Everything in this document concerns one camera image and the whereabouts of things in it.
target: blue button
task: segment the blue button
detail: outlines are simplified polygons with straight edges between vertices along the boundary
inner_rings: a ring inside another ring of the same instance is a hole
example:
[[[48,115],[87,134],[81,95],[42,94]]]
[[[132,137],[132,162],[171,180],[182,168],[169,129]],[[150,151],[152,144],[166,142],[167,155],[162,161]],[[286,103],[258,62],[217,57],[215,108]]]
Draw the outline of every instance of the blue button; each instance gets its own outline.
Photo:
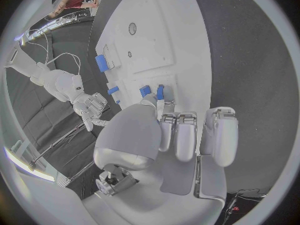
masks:
[[[101,73],[110,69],[103,54],[96,56],[95,59]]]
[[[151,93],[151,89],[148,85],[143,86],[142,88],[139,89],[139,91],[140,91],[140,94],[141,94],[142,98],[145,97],[147,94]]]
[[[116,91],[119,91],[118,86],[115,86],[115,87],[113,87],[113,88],[107,90],[107,93],[108,93],[109,95],[111,95],[111,94],[115,93]]]
[[[164,99],[164,85],[159,85],[157,88],[157,99],[163,100]]]

